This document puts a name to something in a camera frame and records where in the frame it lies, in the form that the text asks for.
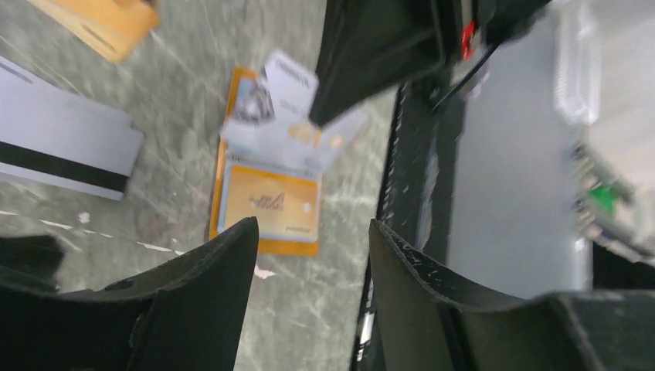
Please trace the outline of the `white striped credit card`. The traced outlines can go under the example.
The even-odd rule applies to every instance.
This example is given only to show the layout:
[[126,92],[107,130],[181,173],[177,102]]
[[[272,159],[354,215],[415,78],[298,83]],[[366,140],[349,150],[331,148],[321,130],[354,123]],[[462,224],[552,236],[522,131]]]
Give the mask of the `white striped credit card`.
[[124,197],[144,134],[129,114],[1,59],[1,179]]

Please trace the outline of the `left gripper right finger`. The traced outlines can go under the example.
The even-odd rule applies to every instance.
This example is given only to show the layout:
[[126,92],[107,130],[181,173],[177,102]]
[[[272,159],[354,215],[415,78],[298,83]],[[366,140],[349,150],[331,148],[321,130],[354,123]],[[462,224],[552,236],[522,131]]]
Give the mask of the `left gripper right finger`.
[[477,284],[369,227],[376,318],[389,370],[652,370],[652,291],[525,300]]

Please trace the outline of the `grey credit card stack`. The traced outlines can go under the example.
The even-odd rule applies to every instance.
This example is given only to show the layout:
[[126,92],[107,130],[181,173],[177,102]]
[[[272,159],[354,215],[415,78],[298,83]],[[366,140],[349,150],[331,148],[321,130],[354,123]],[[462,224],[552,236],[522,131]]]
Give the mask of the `grey credit card stack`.
[[318,78],[280,49],[274,50],[255,80],[246,83],[232,117],[253,126],[307,115]]

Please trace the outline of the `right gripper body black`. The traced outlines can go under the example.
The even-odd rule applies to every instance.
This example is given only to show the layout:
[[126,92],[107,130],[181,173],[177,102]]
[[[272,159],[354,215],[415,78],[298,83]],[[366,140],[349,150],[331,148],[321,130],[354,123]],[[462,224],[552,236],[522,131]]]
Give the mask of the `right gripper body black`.
[[523,36],[545,1],[329,1],[309,118],[319,127],[396,84]]

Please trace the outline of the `orange leather card holder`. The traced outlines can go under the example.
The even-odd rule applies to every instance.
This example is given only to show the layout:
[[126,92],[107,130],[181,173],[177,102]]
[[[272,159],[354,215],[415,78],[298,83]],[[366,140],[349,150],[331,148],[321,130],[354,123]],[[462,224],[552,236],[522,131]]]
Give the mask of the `orange leather card holder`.
[[[227,170],[231,165],[251,165],[267,171],[279,172],[287,175],[300,176],[306,179],[317,181],[319,186],[319,207],[318,207],[318,224],[321,212],[321,182],[322,174],[313,170],[303,170],[278,165],[261,157],[248,155],[242,149],[232,146],[226,139],[219,141],[218,159],[216,162],[216,180],[214,185],[214,194],[212,196],[212,206],[209,219],[209,237],[217,237],[221,232],[217,230],[219,220],[219,209],[221,206],[222,191],[226,184],[225,177]],[[313,257],[319,251],[318,226],[317,239],[314,242],[299,242],[292,240],[273,240],[262,238],[260,236],[259,252],[262,254],[283,254]]]

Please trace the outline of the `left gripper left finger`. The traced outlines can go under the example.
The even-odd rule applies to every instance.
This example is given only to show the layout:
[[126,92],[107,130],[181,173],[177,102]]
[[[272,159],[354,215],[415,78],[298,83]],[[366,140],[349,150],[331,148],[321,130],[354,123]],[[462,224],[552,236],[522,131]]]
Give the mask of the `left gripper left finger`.
[[3,370],[231,370],[259,243],[247,217],[99,291],[1,284]]

